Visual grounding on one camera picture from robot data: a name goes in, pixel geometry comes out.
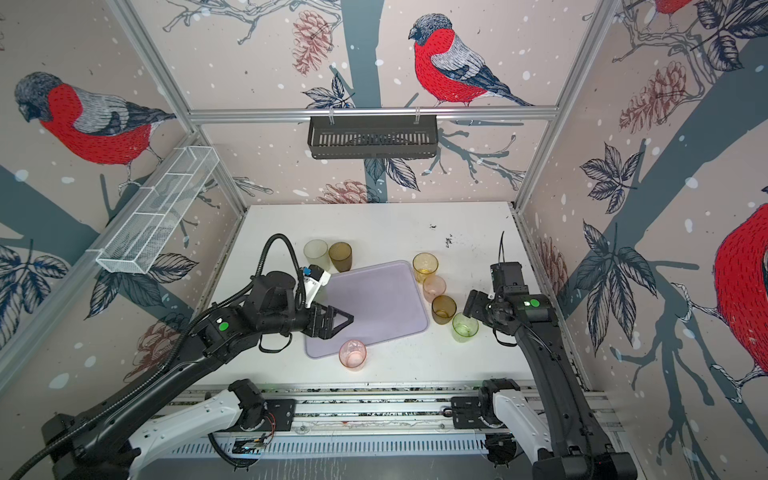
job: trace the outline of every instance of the white tabletop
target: white tabletop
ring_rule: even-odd
[[[448,284],[446,294],[461,311],[470,290],[492,291],[489,266],[497,261],[502,231],[506,260],[520,262],[531,293],[540,293],[504,202],[254,205],[235,240],[213,301],[224,300],[243,288],[256,271],[266,240],[274,233],[284,233],[293,243],[300,266],[306,264],[304,244],[313,238],[321,238],[328,245],[336,241],[349,243],[353,268],[410,261],[419,252],[433,253],[439,261],[438,275]],[[295,274],[281,240],[272,245],[263,272],[272,270]],[[276,349],[285,341],[277,334],[268,335],[264,346]],[[281,353],[261,353],[252,348],[197,385],[222,385],[245,378],[257,385],[310,386],[477,382],[499,377],[533,379],[519,347],[498,345],[491,329],[483,325],[469,342],[457,343],[451,336],[450,324],[438,325],[430,320],[423,333],[370,346],[365,365],[358,372],[344,368],[337,356],[309,358],[304,352],[304,336],[294,334],[291,345]]]

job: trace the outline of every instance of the pink glass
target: pink glass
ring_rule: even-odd
[[[424,300],[429,303],[445,293],[445,280],[441,276],[430,275],[424,279]]]
[[[350,370],[360,370],[366,361],[366,346],[359,340],[348,340],[341,345],[339,361]]]

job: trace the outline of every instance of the glass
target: glass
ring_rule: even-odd
[[[445,293],[445,280],[441,276],[430,275],[424,280],[424,300],[432,303],[435,298]]]
[[[366,361],[366,346],[359,340],[347,340],[339,350],[339,361],[350,370],[360,370]]]
[[[457,313],[451,324],[453,325],[453,339],[459,343],[468,342],[480,328],[477,319],[464,316],[463,313]]]
[[[439,325],[450,322],[456,314],[456,302],[447,295],[440,295],[432,301],[432,319]]]
[[[348,243],[336,242],[328,250],[333,266],[339,272],[349,272],[352,268],[352,247]]]
[[[304,256],[308,265],[317,265],[323,270],[331,267],[331,259],[328,257],[328,243],[322,240],[310,240],[304,245]]]
[[[437,271],[437,267],[437,258],[431,253],[420,253],[413,257],[413,271],[419,283],[424,283],[427,276]]]

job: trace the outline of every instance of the purple tray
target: purple tray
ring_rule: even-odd
[[[347,340],[369,346],[426,330],[429,317],[411,270],[410,263],[398,260],[332,275],[315,301],[354,315],[355,321],[332,339],[307,338],[306,354],[318,359],[338,355]]]

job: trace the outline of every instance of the red breast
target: red breast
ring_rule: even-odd
[[[486,92],[485,89],[472,87],[446,77],[432,64],[433,55],[446,53],[453,45],[455,33],[449,28],[436,30],[424,46],[415,43],[416,77],[425,90],[435,95],[440,101],[470,102]]]
[[[728,235],[715,257],[717,309],[755,363],[768,371],[768,204]]]
[[[693,0],[656,0],[656,11],[659,13],[672,14],[692,1]]]
[[[128,164],[149,146],[150,125],[111,137],[84,134],[74,128],[83,107],[74,89],[67,84],[51,90],[48,105],[53,120],[40,123],[84,160],[95,164]]]

